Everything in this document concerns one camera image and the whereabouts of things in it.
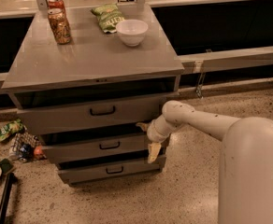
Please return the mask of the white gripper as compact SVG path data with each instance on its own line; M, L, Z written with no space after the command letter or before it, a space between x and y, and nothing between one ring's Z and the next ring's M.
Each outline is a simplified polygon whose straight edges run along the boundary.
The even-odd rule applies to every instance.
M159 116L157 119L153 119L150 124L138 122L136 126L143 132L147 132L148 138L153 142L148 144L148 163L156 161L162 147L160 143L163 143L170 134L178 129L176 123L166 120L163 115Z

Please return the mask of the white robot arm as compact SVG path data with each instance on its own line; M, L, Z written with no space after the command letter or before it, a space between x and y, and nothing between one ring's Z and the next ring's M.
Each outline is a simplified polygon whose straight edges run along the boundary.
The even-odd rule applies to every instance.
M136 125L150 140L149 163L157 159L166 138L183 125L222 142L218 224L273 224L273 120L235 118L168 101L157 119Z

